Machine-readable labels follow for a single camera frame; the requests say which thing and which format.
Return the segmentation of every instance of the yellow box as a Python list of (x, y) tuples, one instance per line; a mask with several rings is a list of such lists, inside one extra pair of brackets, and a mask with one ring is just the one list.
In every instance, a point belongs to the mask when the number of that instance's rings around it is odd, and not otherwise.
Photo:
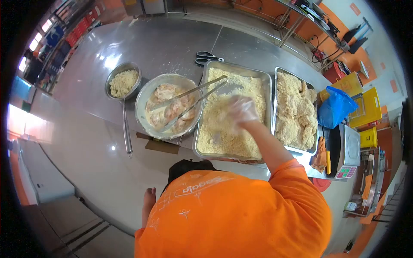
[[(363, 83), (361, 82), (360, 76), (356, 72), (352, 72), (343, 79), (331, 85), (331, 87), (344, 91), (350, 97), (363, 92)], [(322, 102), (328, 99), (329, 96), (330, 94), (328, 94), (326, 90), (320, 91), (320, 99)]]
[(360, 132), (360, 148), (377, 147), (377, 128)]
[[(354, 100), (358, 105), (358, 111), (361, 111), (362, 102), (361, 99)], [(365, 125), (367, 123), (379, 120), (382, 118), (382, 110), (380, 108), (379, 97), (377, 95), (377, 90), (375, 87), (369, 89), (363, 93), (363, 102), (364, 102), (364, 115), (357, 116), (357, 111), (351, 113), (349, 117), (351, 118), (349, 126), (351, 128)]]

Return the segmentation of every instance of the yellow knife handle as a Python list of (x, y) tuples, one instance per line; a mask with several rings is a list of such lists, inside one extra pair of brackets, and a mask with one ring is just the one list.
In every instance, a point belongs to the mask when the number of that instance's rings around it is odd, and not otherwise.
[(326, 172), (327, 175), (331, 174), (331, 159), (330, 159), (330, 152), (327, 151), (326, 153), (326, 159), (327, 159), (327, 167), (326, 167)]

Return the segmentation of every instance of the stainless steel bowl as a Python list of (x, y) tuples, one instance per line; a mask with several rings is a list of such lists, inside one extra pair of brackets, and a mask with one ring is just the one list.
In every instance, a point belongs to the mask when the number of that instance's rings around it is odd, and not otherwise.
[(139, 85), (140, 85), (140, 80), (142, 79), (142, 73), (140, 72), (140, 69), (137, 66), (137, 64), (131, 63), (131, 62), (126, 62), (126, 63), (123, 63), (123, 64), (120, 64), (120, 65), (116, 66), (116, 68), (113, 69), (113, 71), (109, 74), (109, 76), (106, 80), (104, 91), (106, 92), (106, 95), (109, 98), (118, 99), (118, 100), (123, 99), (123, 97), (113, 97), (110, 94), (110, 85), (109, 85), (109, 83), (113, 80), (115, 75), (117, 75), (118, 73), (121, 73), (121, 72), (124, 72), (124, 71), (129, 71), (129, 70), (137, 71), (138, 72), (138, 79), (136, 80), (136, 82), (135, 82), (134, 86), (132, 87), (132, 89), (125, 95), (125, 99), (130, 99), (135, 93), (137, 93), (139, 91)]
[[(160, 139), (160, 140), (169, 140), (173, 138), (177, 138), (179, 136), (182, 136), (188, 132), (190, 132), (192, 129), (194, 129), (195, 125), (198, 123), (199, 118), (201, 117), (202, 109), (204, 108), (204, 102), (201, 101), (196, 107), (195, 107), (195, 117), (192, 120), (192, 122), (184, 128), (182, 131), (178, 133), (167, 133), (167, 132), (157, 132), (153, 126), (146, 120), (146, 115), (145, 115), (145, 108), (146, 108), (146, 103), (149, 99), (149, 97), (152, 95), (152, 93), (155, 91), (155, 89), (163, 84), (163, 83), (170, 83), (170, 84), (175, 84), (178, 85), (186, 90), (193, 89), (197, 87), (193, 81), (190, 79), (179, 75), (179, 74), (173, 74), (173, 73), (167, 73), (167, 74), (161, 74), (149, 82), (145, 84), (142, 89), (140, 90), (138, 97), (136, 98), (135, 102), (135, 117), (136, 121), (142, 125), (144, 130), (152, 137)], [(199, 98), (202, 97), (202, 91), (198, 90), (192, 93), (195, 96), (195, 99), (198, 100)]]

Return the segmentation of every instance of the window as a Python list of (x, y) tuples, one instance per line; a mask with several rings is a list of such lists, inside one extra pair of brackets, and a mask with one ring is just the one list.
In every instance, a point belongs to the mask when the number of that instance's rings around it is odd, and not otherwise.
[(30, 45), (28, 46), (30, 48), (31, 51), (36, 50), (37, 45), (39, 44), (39, 42), (37, 42), (36, 39), (33, 39), (33, 41), (30, 43)]
[(26, 69), (26, 57), (23, 57), (23, 59), (21, 60), (19, 64), (19, 70), (24, 72), (25, 69)]
[(37, 42), (40, 42), (40, 40), (42, 39), (42, 34), (37, 33), (36, 37), (34, 37), (35, 40), (37, 40)]
[(37, 33), (36, 37), (34, 37), (34, 39), (32, 40), (32, 42), (29, 45), (29, 48), (30, 48), (31, 51), (34, 51), (36, 49), (36, 47), (39, 44), (41, 39), (42, 39), (42, 34)]
[(42, 30), (43, 30), (44, 32), (46, 32), (46, 31), (50, 28), (51, 25), (52, 25), (52, 22), (51, 22), (50, 20), (47, 20), (47, 21), (45, 22), (45, 24), (43, 24)]

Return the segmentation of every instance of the orange cloth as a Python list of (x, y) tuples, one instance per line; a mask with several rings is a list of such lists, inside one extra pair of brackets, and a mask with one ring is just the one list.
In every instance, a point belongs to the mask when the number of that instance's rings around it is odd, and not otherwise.
[(311, 158), (311, 166), (318, 170), (320, 173), (323, 173), (325, 167), (327, 166), (327, 155), (325, 149), (325, 138), (320, 136), (318, 139), (318, 148), (315, 156)]
[(364, 187), (363, 195), (361, 196), (361, 198), (363, 198), (364, 200), (368, 199), (368, 195), (370, 194), (370, 188), (371, 188), (371, 181), (372, 180), (373, 180), (373, 174), (367, 175), (364, 178), (364, 181), (366, 183), (366, 187)]
[(296, 159), (269, 182), (194, 170), (175, 179), (135, 232), (135, 257), (317, 257), (331, 214)]

